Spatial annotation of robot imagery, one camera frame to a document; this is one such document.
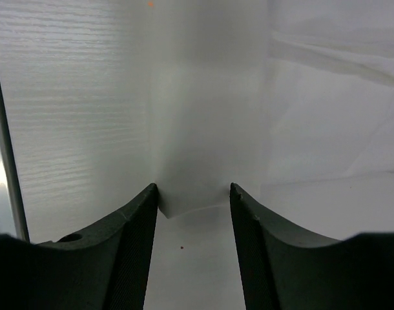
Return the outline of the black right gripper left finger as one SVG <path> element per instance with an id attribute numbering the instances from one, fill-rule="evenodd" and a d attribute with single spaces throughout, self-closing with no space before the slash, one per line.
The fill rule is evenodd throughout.
<path id="1" fill-rule="evenodd" d="M 0 234 L 0 309 L 142 309 L 157 213 L 150 184 L 56 242 Z"/>

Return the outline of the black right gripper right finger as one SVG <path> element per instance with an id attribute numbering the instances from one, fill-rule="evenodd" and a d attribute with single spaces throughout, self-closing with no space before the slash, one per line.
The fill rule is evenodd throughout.
<path id="1" fill-rule="evenodd" d="M 247 309 L 394 309 L 394 232 L 328 238 L 235 183 L 230 207 Z"/>

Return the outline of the white t shirt robot print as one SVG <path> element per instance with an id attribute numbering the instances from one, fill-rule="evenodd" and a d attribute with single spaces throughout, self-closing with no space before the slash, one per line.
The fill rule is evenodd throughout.
<path id="1" fill-rule="evenodd" d="M 394 173 L 394 1 L 155 1 L 150 166 L 175 217 L 231 183 Z"/>

